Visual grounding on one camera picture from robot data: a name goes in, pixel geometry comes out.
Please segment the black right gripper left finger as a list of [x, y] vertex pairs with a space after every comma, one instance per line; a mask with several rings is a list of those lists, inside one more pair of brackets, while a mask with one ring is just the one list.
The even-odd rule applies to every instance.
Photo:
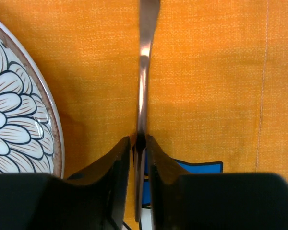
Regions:
[[119, 230], [123, 226], [130, 138], [59, 179], [44, 173], [0, 174], [0, 230]]

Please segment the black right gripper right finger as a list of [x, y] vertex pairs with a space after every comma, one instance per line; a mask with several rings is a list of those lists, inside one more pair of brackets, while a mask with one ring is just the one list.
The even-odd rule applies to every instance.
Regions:
[[275, 173], [193, 174], [147, 136], [155, 230], [288, 230], [288, 183]]

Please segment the floral patterned ceramic plate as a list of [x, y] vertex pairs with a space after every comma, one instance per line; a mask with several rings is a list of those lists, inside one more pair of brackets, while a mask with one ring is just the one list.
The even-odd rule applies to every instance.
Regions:
[[0, 173], [64, 176], [60, 117], [36, 63], [0, 22]]

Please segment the yellow Mickey Mouse placemat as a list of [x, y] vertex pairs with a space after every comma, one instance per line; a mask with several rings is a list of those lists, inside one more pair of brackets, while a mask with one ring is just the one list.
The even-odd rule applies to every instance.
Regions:
[[[193, 174], [275, 173], [288, 183], [288, 0], [160, 1], [146, 138]], [[36, 63], [60, 117], [59, 179], [130, 138], [120, 230], [154, 230], [147, 149], [140, 222], [134, 206], [139, 3], [0, 0], [0, 22]]]

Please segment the copper butter knife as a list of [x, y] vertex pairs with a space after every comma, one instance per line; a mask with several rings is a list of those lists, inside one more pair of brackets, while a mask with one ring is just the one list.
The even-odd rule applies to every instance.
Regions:
[[149, 67], [161, 1], [139, 3], [139, 87], [134, 144], [135, 221], [140, 222], [145, 169]]

